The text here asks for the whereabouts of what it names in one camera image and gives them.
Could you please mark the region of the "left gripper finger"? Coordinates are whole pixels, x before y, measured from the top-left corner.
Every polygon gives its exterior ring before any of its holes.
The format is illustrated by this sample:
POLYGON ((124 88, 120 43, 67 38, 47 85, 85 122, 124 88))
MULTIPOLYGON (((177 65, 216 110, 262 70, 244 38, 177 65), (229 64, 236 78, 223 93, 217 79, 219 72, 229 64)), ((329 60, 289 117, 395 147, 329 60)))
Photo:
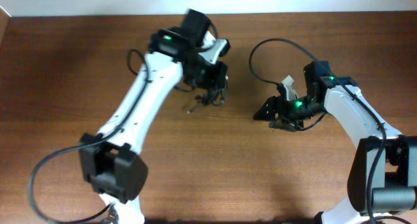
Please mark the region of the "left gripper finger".
POLYGON ((228 70, 228 66, 225 63, 223 62, 218 63, 218 77, 216 80, 217 89, 225 88, 227 70, 228 70))
POLYGON ((194 89, 203 89, 204 81, 202 79, 188 79, 187 85, 194 89))

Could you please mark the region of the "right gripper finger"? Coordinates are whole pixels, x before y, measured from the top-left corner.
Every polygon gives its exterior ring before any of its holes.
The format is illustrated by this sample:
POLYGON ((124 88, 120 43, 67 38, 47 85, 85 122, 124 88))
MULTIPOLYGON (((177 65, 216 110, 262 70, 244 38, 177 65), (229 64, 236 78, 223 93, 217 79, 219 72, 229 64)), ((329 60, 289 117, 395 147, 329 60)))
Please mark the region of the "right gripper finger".
POLYGON ((273 121, 276 120, 278 98, 271 96, 253 115, 253 120, 273 121))
POLYGON ((283 130, 283 131, 287 131, 287 132, 296 132, 297 129, 289 123, 286 122, 280 122, 280 121, 273 121, 273 122, 269 122, 268 126, 272 129, 276 129, 276 130, 283 130))

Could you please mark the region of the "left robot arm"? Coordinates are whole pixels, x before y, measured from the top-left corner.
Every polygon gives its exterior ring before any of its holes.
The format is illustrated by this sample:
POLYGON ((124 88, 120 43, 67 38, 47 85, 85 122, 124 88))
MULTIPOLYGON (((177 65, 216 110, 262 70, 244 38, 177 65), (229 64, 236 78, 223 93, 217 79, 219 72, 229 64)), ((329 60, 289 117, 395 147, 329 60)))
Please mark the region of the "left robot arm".
POLYGON ((183 81, 197 107, 225 102, 227 65, 219 60, 230 43, 209 17, 188 10, 181 25, 152 34, 143 64, 120 106, 96 135, 84 134, 79 151, 83 178, 106 204, 104 223, 144 223, 139 193, 148 167, 140 158, 147 132, 167 95, 183 81))

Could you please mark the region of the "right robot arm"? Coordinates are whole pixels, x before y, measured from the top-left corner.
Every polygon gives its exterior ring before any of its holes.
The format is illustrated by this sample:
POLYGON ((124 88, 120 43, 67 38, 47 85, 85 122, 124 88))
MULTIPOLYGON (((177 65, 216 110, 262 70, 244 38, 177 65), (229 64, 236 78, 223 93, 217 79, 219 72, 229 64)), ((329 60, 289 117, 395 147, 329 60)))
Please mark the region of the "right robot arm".
POLYGON ((416 209, 416 137, 390 126, 366 101, 350 77, 336 77, 328 62, 304 67, 307 95, 299 97, 293 79, 277 83, 279 96, 267 99, 254 120, 271 128, 306 131, 304 121, 332 115, 356 148, 347 197, 315 215, 314 223, 370 223, 416 209))

